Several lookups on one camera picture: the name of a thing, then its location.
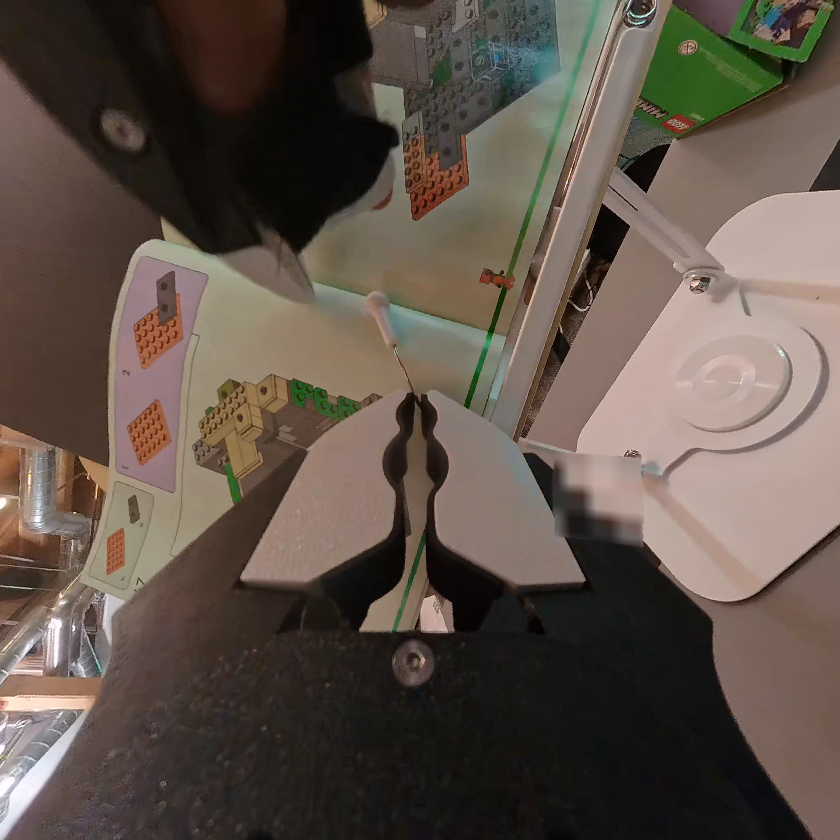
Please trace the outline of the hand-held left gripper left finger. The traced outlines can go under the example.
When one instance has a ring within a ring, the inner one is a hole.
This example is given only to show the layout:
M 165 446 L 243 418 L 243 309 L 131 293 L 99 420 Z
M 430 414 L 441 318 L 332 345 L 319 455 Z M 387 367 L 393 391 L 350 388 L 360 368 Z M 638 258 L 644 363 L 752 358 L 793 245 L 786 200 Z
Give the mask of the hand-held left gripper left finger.
M 361 629 L 403 577 L 413 426 L 414 394 L 394 391 L 313 444 L 240 582 L 329 600 Z

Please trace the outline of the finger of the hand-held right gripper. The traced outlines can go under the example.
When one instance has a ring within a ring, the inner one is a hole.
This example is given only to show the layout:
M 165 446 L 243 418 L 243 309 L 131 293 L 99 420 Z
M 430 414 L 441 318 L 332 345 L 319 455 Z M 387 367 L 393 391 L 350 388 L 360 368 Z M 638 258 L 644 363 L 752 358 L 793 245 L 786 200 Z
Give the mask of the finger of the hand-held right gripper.
M 306 128 L 290 146 L 282 175 L 282 236 L 303 250 L 324 228 L 384 205 L 393 192 L 396 128 L 342 115 Z
M 316 293 L 298 251 L 242 196 L 232 204 L 249 240 L 226 252 L 227 266 L 281 298 L 313 304 Z

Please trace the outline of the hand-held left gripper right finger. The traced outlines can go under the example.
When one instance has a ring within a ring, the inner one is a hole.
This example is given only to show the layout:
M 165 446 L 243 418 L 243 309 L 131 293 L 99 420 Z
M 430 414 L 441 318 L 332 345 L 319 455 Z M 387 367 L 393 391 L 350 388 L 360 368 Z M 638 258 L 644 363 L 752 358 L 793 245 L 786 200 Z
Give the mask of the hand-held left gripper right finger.
M 483 416 L 429 391 L 421 399 L 427 501 L 426 567 L 453 608 L 456 632 L 477 632 L 503 597 L 572 591 L 585 574 L 529 462 Z

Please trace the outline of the brick building instruction booklet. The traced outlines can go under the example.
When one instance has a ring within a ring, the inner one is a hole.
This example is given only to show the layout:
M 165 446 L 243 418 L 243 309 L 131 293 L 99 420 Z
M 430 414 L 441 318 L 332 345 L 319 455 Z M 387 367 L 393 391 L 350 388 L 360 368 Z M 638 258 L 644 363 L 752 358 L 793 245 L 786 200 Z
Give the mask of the brick building instruction booklet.
M 291 457 L 403 388 L 364 311 L 392 303 L 418 386 L 483 413 L 617 2 L 366 2 L 390 202 L 324 228 L 313 304 L 165 223 L 112 321 L 109 487 L 81 576 L 125 601 Z

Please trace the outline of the white book stand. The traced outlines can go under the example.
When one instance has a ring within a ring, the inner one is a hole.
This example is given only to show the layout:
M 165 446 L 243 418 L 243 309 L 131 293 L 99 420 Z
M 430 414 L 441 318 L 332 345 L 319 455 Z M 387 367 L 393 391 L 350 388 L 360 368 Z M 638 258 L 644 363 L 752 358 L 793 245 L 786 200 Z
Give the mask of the white book stand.
M 838 527 L 838 191 L 783 193 L 707 246 L 618 170 L 604 204 L 683 277 L 555 468 L 558 530 L 630 540 L 715 602 Z

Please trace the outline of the grey desk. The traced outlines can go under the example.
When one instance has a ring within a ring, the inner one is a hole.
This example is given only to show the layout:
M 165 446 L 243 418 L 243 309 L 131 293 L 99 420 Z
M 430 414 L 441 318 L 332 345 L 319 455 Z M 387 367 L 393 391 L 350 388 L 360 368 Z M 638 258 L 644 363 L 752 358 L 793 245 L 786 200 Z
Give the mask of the grey desk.
M 825 48 L 782 92 L 674 142 L 648 191 L 656 204 L 708 240 L 748 205 L 812 187 L 839 134 L 838 53 Z M 640 235 L 627 235 L 533 437 L 574 447 L 677 289 L 673 274 Z M 704 609 L 722 688 L 753 749 L 812 836 L 838 838 L 838 531 L 752 600 Z

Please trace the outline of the dark flat panel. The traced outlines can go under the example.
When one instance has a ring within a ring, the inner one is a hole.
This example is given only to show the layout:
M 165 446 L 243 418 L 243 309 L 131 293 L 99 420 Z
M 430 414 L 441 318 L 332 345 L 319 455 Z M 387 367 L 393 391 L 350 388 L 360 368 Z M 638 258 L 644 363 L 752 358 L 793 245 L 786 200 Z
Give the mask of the dark flat panel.
M 105 466 L 112 317 L 161 223 L 5 66 L 1 118 L 2 424 Z

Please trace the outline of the silver ceiling pipe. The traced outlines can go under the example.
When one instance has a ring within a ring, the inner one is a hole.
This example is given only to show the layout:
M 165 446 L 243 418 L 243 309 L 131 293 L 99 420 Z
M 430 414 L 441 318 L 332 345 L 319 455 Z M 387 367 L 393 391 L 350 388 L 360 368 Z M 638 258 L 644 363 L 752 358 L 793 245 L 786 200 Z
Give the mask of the silver ceiling pipe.
M 30 609 L 2 642 L 1 681 L 12 676 L 38 644 L 43 649 L 42 676 L 100 677 L 102 664 L 85 626 L 97 596 L 96 590 L 76 579 L 52 600 Z

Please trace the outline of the green toy brick box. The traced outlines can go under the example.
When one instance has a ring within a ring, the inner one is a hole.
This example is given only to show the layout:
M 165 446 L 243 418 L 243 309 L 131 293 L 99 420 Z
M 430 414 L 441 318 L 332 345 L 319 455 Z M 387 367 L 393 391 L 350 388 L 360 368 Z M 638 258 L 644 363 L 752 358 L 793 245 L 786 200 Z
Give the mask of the green toy brick box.
M 838 2 L 674 1 L 616 166 L 786 87 Z

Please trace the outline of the silver ventilation duct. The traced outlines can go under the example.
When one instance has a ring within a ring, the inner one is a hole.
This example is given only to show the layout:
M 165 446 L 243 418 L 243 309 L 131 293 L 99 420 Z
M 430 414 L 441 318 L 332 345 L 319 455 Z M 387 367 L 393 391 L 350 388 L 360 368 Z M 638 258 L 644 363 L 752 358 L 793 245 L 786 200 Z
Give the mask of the silver ventilation duct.
M 27 533 L 84 540 L 90 520 L 58 508 L 60 451 L 56 447 L 21 447 L 18 478 L 18 516 Z

